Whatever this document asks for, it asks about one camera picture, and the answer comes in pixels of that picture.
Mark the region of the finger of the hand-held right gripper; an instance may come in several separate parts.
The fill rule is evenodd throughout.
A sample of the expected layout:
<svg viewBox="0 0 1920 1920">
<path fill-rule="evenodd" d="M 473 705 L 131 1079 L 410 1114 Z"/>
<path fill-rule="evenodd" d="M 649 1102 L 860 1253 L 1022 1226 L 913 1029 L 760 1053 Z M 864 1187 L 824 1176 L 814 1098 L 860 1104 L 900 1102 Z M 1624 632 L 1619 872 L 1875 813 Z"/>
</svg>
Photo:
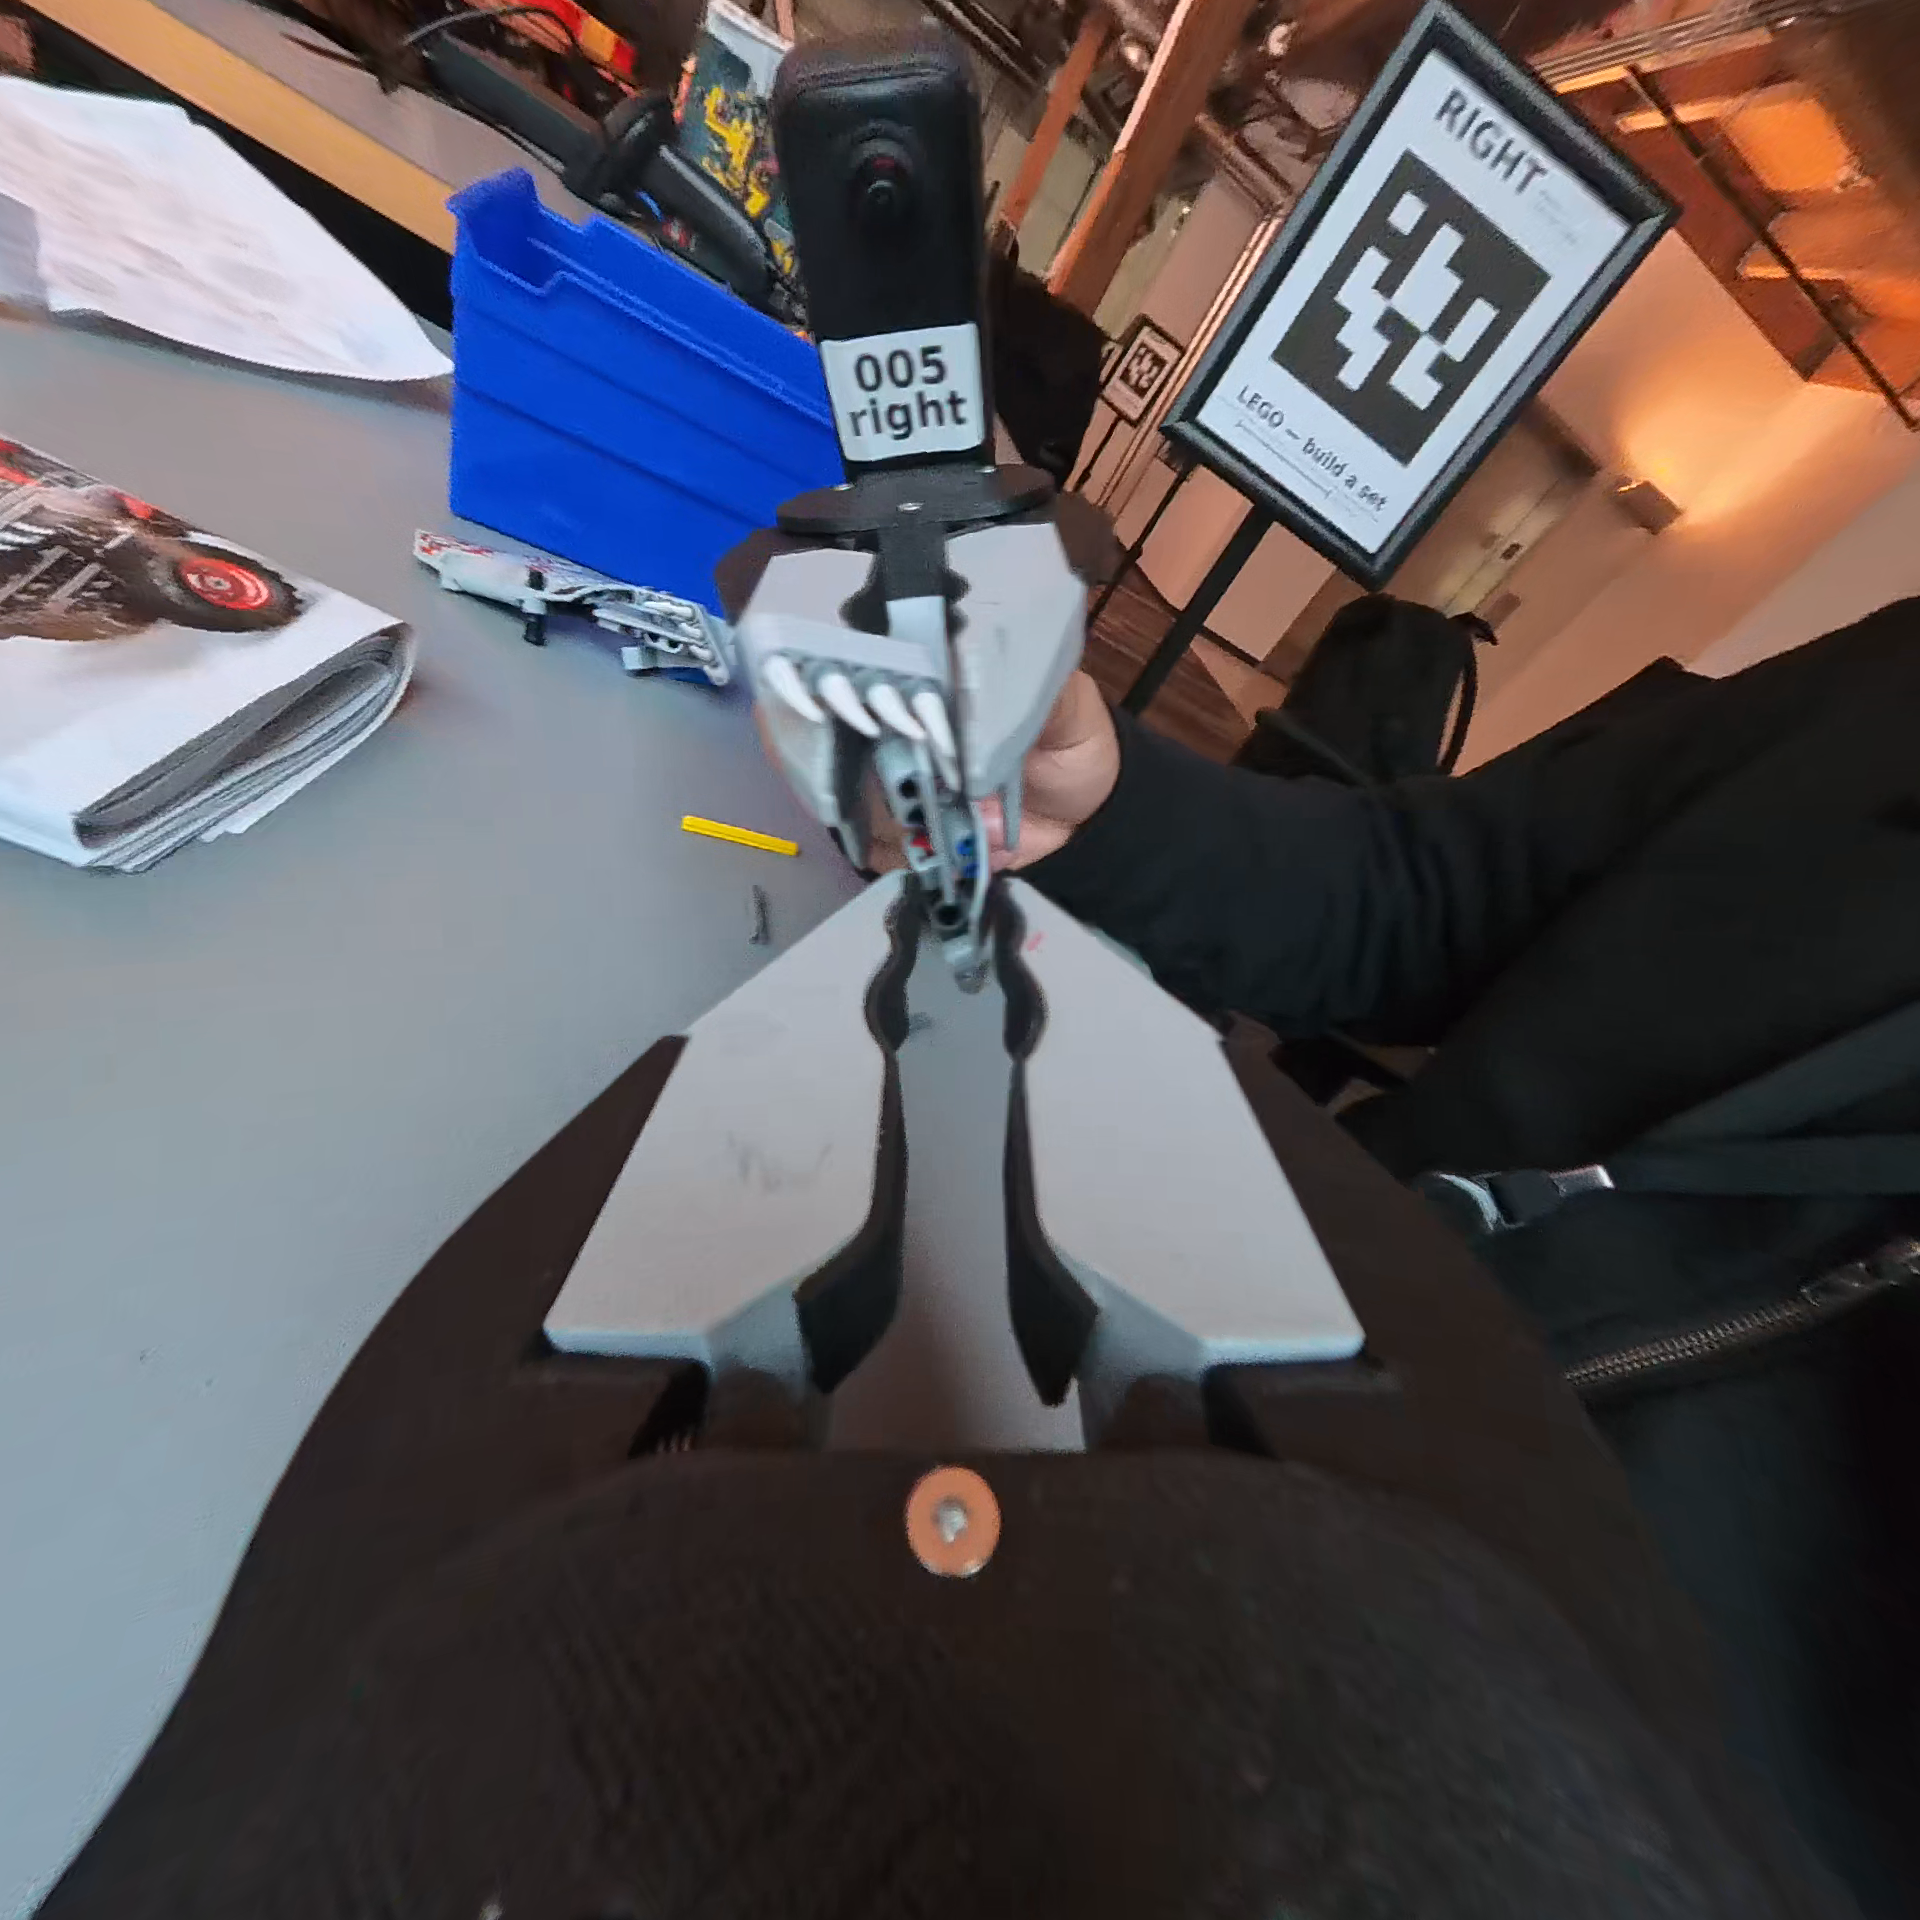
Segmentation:
<svg viewBox="0 0 1920 1920">
<path fill-rule="evenodd" d="M 958 790 L 958 721 L 944 576 L 891 581 L 881 555 L 804 547 L 766 562 L 740 616 L 740 663 L 761 739 L 849 863 L 899 863 L 876 809 L 881 758 L 899 750 L 910 806 Z"/>
<path fill-rule="evenodd" d="M 948 571 L 964 585 L 952 637 L 961 790 L 985 799 L 1022 774 L 1082 661 L 1088 590 L 1053 519 L 958 534 Z"/>
</svg>

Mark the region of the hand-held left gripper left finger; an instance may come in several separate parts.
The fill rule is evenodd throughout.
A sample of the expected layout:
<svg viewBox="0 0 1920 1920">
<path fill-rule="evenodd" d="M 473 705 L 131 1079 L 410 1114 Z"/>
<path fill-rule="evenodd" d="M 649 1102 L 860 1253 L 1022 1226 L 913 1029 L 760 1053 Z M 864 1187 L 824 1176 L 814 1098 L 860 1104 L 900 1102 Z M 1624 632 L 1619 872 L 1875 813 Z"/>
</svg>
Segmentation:
<svg viewBox="0 0 1920 1920">
<path fill-rule="evenodd" d="M 556 1353 L 829 1394 L 902 1282 L 910 891 L 876 879 L 699 1016 L 556 1299 Z"/>
</svg>

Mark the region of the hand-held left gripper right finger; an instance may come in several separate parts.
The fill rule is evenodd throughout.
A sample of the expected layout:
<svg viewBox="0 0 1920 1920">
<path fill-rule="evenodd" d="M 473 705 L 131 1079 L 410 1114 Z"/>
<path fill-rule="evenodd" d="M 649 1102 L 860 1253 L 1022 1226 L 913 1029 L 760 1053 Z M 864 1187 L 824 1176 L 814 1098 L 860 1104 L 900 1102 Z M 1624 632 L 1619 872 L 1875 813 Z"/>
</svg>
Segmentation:
<svg viewBox="0 0 1920 1920">
<path fill-rule="evenodd" d="M 1010 1311 L 1045 1403 L 1360 1354 L 1220 1034 L 1024 879 L 1003 881 L 1003 1043 Z"/>
</svg>

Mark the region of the grey lego beam assembly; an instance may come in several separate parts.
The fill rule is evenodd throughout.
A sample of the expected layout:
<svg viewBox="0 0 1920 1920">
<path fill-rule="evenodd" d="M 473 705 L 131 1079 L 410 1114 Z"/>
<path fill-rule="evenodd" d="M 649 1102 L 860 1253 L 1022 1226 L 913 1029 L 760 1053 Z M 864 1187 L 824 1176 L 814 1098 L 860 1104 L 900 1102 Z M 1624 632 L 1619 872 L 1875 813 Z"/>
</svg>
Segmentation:
<svg viewBox="0 0 1920 1920">
<path fill-rule="evenodd" d="M 757 661 L 753 685 L 803 806 L 862 872 L 876 872 L 881 850 L 899 853 L 956 984 L 980 991 L 993 967 L 988 833 L 944 690 L 785 650 Z"/>
</svg>

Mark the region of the person's right forearm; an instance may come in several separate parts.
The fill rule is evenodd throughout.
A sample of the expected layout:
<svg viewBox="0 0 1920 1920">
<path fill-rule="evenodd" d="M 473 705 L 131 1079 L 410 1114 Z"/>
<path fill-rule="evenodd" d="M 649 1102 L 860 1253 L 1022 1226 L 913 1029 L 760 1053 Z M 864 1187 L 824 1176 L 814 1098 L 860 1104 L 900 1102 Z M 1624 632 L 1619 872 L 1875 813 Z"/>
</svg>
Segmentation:
<svg viewBox="0 0 1920 1920">
<path fill-rule="evenodd" d="M 1917 613 L 1710 679 L 1658 661 L 1467 774 L 1232 769 L 1123 721 L 1024 874 L 1178 991 L 1435 1041 L 1521 981 L 1765 1058 L 1915 1001 Z"/>
</svg>

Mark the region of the long grey lego chassis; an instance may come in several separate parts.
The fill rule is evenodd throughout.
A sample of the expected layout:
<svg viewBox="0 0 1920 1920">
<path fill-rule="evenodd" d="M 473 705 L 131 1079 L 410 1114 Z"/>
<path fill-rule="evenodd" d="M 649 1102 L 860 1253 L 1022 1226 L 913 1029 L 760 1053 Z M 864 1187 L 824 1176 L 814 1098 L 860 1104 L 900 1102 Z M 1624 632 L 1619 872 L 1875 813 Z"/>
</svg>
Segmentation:
<svg viewBox="0 0 1920 1920">
<path fill-rule="evenodd" d="M 414 533 L 414 558 L 442 590 L 514 613 L 526 641 L 545 645 L 553 618 L 570 616 L 610 634 L 632 679 L 668 677 L 712 688 L 737 680 L 731 625 L 699 600 L 619 583 L 579 562 L 428 530 Z"/>
</svg>

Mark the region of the lego instruction booklet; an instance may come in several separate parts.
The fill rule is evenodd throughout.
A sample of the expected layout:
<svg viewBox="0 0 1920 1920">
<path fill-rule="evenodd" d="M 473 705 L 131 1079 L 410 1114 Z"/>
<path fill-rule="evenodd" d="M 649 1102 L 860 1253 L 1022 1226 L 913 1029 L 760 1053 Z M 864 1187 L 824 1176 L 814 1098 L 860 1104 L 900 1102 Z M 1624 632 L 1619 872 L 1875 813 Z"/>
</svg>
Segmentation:
<svg viewBox="0 0 1920 1920">
<path fill-rule="evenodd" d="M 145 872 L 245 832 L 382 728 L 389 613 L 2 441 L 2 839 Z"/>
</svg>

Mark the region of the person's right hand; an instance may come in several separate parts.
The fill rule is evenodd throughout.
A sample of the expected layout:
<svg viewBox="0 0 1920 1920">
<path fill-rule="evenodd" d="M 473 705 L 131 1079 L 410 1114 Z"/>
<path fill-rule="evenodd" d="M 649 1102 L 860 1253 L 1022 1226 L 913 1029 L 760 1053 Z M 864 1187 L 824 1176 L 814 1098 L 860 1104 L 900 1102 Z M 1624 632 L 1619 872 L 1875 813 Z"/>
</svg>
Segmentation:
<svg viewBox="0 0 1920 1920">
<path fill-rule="evenodd" d="M 1107 805 L 1121 771 L 1113 707 L 1073 671 L 1016 781 L 980 805 L 995 872 L 1060 853 Z"/>
</svg>

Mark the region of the small framed marker sign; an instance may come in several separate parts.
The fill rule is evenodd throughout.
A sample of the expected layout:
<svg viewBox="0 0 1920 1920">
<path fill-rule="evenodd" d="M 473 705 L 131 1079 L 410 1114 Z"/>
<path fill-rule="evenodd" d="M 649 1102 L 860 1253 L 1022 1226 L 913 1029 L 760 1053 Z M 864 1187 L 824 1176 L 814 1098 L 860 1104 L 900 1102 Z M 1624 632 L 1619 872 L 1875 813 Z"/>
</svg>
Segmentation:
<svg viewBox="0 0 1920 1920">
<path fill-rule="evenodd" d="M 1146 313 L 1123 330 L 1099 378 L 1099 400 L 1123 425 L 1139 425 L 1154 409 L 1184 360 L 1187 347 Z"/>
</svg>

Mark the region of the blue plastic bin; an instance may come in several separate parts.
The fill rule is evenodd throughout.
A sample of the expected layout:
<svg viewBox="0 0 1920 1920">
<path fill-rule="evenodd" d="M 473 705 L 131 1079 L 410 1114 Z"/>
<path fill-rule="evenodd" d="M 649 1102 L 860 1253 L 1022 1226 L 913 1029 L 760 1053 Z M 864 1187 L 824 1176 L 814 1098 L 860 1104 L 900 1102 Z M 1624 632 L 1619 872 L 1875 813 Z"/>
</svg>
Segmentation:
<svg viewBox="0 0 1920 1920">
<path fill-rule="evenodd" d="M 452 515 L 717 607 L 717 562 L 845 478 L 817 349 L 529 171 L 448 211 Z"/>
</svg>

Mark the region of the black backpack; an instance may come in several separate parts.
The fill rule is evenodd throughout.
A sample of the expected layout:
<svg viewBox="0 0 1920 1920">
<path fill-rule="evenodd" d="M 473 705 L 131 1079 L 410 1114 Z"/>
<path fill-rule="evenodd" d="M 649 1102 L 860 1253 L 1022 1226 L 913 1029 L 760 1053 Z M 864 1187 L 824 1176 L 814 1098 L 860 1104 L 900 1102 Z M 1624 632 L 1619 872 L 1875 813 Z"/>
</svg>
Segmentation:
<svg viewBox="0 0 1920 1920">
<path fill-rule="evenodd" d="M 1450 777 L 1498 630 L 1385 591 L 1337 609 L 1281 703 L 1260 710 L 1232 767 L 1370 787 Z"/>
</svg>

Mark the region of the framed marker sign on stand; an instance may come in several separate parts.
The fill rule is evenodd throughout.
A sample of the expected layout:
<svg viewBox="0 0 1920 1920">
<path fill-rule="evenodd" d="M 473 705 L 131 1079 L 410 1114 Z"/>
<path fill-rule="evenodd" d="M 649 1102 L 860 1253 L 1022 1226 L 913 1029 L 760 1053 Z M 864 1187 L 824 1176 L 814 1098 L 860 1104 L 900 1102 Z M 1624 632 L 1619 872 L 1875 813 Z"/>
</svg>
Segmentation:
<svg viewBox="0 0 1920 1920">
<path fill-rule="evenodd" d="M 1125 710 L 1270 528 L 1384 586 L 1674 216 L 1525 61 L 1421 5 L 1162 423 L 1243 513 Z"/>
</svg>

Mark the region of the white printed paper sheet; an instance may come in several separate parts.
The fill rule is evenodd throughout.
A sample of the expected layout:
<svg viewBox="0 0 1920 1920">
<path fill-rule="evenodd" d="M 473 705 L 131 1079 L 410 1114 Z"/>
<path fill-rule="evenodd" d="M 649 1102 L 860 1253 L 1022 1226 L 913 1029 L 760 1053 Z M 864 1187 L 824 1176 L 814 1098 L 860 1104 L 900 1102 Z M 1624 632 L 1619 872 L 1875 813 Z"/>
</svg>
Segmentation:
<svg viewBox="0 0 1920 1920">
<path fill-rule="evenodd" d="M 2 79 L 2 299 L 306 376 L 451 373 L 371 269 L 181 107 L 24 77 Z"/>
</svg>

